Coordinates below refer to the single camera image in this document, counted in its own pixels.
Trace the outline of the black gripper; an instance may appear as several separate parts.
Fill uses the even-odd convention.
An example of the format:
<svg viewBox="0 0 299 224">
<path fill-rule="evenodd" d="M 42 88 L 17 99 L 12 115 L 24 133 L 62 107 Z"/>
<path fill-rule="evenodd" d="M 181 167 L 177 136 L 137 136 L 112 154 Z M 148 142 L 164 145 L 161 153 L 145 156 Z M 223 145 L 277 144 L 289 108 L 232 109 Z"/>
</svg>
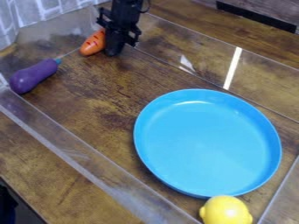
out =
<svg viewBox="0 0 299 224">
<path fill-rule="evenodd" d="M 142 0 L 112 0 L 110 9 L 100 7 L 97 24 L 105 28 L 105 54 L 116 56 L 124 45 L 136 45 L 141 31 L 136 24 L 141 14 Z"/>
</svg>

